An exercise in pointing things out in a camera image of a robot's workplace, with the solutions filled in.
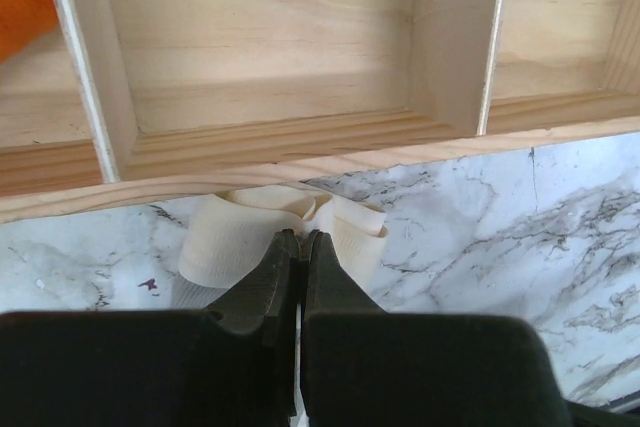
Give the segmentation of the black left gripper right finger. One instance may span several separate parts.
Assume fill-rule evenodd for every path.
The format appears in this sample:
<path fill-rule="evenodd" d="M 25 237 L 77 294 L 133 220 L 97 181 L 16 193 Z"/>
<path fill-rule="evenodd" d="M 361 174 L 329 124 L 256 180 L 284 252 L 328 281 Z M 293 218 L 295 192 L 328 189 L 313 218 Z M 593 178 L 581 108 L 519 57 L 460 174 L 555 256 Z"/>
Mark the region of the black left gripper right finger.
<path fill-rule="evenodd" d="M 314 426 L 568 426 L 547 351 L 510 317 L 392 314 L 306 246 L 302 394 Z"/>

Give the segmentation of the grey underwear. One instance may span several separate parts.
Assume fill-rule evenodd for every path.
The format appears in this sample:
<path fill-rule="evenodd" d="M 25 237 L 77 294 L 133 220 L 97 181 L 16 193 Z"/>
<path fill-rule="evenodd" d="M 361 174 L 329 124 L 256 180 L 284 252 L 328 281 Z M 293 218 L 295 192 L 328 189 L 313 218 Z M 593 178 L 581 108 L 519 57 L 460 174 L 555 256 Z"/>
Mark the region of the grey underwear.
<path fill-rule="evenodd" d="M 255 268 L 274 235 L 331 235 L 340 265 L 363 289 L 380 266 L 386 213 L 302 183 L 235 190 L 200 200 L 190 218 L 171 292 L 175 309 L 203 308 Z"/>

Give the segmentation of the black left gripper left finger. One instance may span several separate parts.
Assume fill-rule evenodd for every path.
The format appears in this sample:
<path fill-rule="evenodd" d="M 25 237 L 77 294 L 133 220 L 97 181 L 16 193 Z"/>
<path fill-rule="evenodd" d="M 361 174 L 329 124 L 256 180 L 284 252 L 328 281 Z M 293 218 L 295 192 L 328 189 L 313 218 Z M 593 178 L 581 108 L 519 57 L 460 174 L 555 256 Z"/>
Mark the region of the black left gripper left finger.
<path fill-rule="evenodd" d="M 296 413 L 296 235 L 200 309 L 1 318 L 5 426 L 286 426 Z"/>

